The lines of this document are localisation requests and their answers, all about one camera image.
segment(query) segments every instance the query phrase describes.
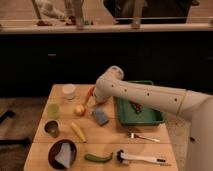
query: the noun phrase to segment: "food item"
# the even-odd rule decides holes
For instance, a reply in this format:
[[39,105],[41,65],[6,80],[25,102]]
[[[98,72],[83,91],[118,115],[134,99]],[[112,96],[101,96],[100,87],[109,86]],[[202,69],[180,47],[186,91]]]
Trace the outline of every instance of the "food item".
[[134,109],[135,113],[139,114],[142,111],[142,106],[134,103],[134,102],[130,102],[131,107]]
[[92,162],[106,163],[112,159],[112,156],[113,156],[113,152],[107,157],[99,157],[99,156],[87,153],[84,155],[84,158],[85,160],[89,160]]
[[86,142],[86,136],[83,133],[82,129],[74,122],[71,123],[71,128],[76,133],[76,135],[83,141]]
[[82,104],[77,105],[74,109],[75,114],[78,116],[83,116],[85,114],[85,111],[86,108]]

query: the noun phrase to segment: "green dish rack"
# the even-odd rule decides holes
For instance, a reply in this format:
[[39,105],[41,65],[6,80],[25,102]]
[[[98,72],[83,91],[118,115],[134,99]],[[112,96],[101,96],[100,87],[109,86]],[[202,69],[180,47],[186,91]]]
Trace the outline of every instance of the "green dish rack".
[[[130,81],[138,84],[150,84],[152,81]],[[164,123],[163,114],[160,111],[143,107],[139,113],[136,113],[132,108],[131,103],[128,100],[115,97],[117,113],[119,121],[122,125],[134,126],[134,125],[159,125]]]

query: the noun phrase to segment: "black cabinet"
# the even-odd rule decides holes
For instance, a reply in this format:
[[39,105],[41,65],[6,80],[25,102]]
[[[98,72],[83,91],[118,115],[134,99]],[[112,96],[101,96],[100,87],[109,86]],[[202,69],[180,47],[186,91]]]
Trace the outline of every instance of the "black cabinet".
[[48,95],[54,83],[95,83],[111,65],[125,80],[213,91],[212,32],[0,35],[0,96]]

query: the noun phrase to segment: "sponge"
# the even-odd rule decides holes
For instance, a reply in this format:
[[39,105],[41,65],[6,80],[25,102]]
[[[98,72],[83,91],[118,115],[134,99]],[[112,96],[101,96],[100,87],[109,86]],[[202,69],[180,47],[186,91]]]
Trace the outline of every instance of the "sponge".
[[105,125],[106,123],[109,122],[108,117],[106,116],[106,114],[104,113],[104,111],[101,108],[96,108],[93,112],[92,112],[93,117],[95,118],[96,122],[102,126]]

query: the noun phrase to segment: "cucumber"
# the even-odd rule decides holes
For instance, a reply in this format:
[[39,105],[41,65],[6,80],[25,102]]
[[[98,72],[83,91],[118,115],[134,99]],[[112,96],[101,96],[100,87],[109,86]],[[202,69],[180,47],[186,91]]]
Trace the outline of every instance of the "cucumber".
[[99,156],[87,153],[84,155],[84,159],[88,161],[92,161],[92,162],[106,163],[112,160],[112,156],[113,156],[113,152],[107,157],[99,157]]

